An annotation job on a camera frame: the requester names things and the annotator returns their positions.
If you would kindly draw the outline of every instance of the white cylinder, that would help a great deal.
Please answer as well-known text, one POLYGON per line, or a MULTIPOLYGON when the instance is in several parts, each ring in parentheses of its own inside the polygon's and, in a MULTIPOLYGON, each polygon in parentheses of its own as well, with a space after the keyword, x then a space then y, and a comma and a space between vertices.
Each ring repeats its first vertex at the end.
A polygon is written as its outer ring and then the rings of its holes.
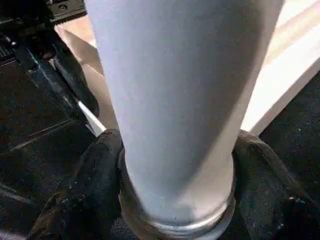
POLYGON ((125 146, 122 202, 145 224, 213 227, 227 208, 231 152, 282 4, 86 1, 125 146))

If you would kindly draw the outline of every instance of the metal base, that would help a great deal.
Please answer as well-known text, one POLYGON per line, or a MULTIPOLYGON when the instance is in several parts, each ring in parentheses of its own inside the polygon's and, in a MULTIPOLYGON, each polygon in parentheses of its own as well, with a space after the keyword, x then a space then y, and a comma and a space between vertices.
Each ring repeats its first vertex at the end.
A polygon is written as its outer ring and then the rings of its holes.
POLYGON ((141 240, 216 240, 227 229, 236 207, 236 200, 232 198, 228 206, 221 206, 213 216, 203 221, 188 225, 168 226, 146 221, 141 213, 126 203, 123 194, 120 194, 120 203, 124 220, 141 240))

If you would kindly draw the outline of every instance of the black cloth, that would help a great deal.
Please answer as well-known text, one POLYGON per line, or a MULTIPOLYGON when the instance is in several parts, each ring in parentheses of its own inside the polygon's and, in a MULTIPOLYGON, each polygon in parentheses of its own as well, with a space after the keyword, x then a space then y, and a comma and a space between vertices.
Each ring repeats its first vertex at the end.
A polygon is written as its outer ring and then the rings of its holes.
MULTIPOLYGON (((99 136, 47 203, 28 240, 137 239, 120 218, 123 151, 118 131, 99 136)), ((236 210, 220 240, 318 239, 319 207, 266 143, 240 131, 232 155, 236 210)))
POLYGON ((108 238, 114 220, 121 214, 118 198, 121 151, 119 131, 103 132, 82 155, 71 176, 61 182, 27 239, 108 238))

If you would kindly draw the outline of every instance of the black machine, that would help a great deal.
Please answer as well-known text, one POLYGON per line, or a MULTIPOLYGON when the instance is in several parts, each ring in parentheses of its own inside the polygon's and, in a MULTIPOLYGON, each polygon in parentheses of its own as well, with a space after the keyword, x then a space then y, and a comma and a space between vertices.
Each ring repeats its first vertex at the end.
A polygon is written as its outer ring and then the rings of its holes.
POLYGON ((85 14, 82 0, 0 2, 0 239, 24 239, 94 139, 78 101, 98 116, 97 100, 54 31, 85 14))

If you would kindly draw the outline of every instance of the black floor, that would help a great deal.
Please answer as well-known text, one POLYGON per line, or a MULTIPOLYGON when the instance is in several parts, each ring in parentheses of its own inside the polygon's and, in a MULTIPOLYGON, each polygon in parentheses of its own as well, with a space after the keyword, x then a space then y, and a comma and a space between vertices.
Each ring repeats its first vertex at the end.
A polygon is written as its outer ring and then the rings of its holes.
POLYGON ((93 140, 0 55, 0 240, 28 233, 93 140))
POLYGON ((320 72, 260 135, 320 203, 320 72))

